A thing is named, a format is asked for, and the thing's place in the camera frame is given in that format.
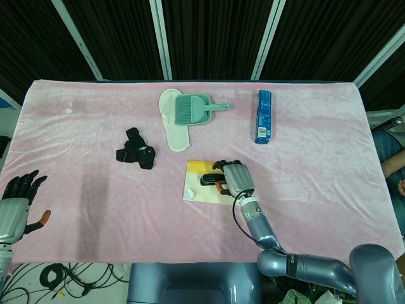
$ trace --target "robotic arm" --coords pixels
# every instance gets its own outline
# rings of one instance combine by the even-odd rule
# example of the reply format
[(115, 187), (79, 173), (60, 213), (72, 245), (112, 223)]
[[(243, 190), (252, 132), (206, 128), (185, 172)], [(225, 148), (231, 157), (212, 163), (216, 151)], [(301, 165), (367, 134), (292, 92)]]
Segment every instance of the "robotic arm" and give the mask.
[(17, 243), (24, 234), (42, 228), (49, 219), (51, 211), (46, 210), (42, 218), (27, 225), (28, 213), (37, 194), (38, 187), (47, 179), (39, 177), (39, 171), (12, 179), (0, 200), (0, 295), (13, 258), (12, 245)]
[(240, 210), (251, 236), (243, 231), (234, 214), (235, 222), (244, 234), (264, 249), (258, 256), (258, 269), (263, 275), (287, 276), (339, 289), (357, 296), (359, 304), (405, 304), (399, 271), (387, 249), (375, 244), (356, 247), (350, 254), (351, 269), (333, 258), (287, 254), (254, 197), (249, 169), (238, 160), (218, 161), (213, 168), (224, 173), (228, 189), (222, 189), (221, 182), (217, 183), (217, 188), (222, 194), (235, 198), (233, 211), (236, 201), (240, 201)]

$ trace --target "pink towel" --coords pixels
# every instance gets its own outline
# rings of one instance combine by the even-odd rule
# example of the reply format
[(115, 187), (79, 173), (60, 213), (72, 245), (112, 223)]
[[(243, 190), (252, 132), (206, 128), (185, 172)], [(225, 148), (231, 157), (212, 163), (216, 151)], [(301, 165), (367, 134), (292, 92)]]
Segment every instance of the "pink towel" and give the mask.
[[(232, 110), (190, 127), (191, 147), (172, 152), (158, 108), (167, 88), (205, 92)], [(253, 141), (259, 89), (273, 93), (268, 145)], [(152, 170), (115, 160), (131, 127), (156, 150)], [(39, 169), (48, 180), (28, 221), (46, 209), (52, 215), (15, 245), (14, 262), (255, 261), (259, 248), (238, 230), (229, 206), (182, 200), (190, 159), (245, 163), (289, 252), (344, 262), (363, 243), (396, 258), (404, 252), (354, 84), (40, 80), (25, 98), (0, 189)]]

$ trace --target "person's arm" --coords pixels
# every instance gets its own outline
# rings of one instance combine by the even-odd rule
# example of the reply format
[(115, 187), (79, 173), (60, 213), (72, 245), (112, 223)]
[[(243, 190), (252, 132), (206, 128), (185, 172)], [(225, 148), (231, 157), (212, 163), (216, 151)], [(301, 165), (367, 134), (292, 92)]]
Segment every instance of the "person's arm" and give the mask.
[(405, 149), (391, 156), (382, 163), (382, 170), (386, 179), (402, 167), (405, 167)]

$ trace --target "white slipper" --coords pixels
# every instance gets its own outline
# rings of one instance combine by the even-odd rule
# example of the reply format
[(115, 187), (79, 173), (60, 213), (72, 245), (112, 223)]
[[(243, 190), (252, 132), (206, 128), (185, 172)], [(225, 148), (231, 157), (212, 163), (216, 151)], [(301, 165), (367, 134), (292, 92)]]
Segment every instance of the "white slipper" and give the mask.
[(175, 124), (176, 96), (180, 94), (179, 90), (167, 89), (159, 98), (159, 111), (166, 130), (167, 143), (174, 152), (184, 151), (190, 146), (188, 126)]

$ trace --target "blue cardboard box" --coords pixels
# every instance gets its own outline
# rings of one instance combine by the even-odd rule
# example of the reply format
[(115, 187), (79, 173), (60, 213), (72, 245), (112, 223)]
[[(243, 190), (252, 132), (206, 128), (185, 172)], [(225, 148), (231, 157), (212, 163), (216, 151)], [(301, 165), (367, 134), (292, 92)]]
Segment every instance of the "blue cardboard box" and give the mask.
[(259, 90), (258, 115), (256, 117), (256, 144), (268, 144), (271, 138), (271, 92)]

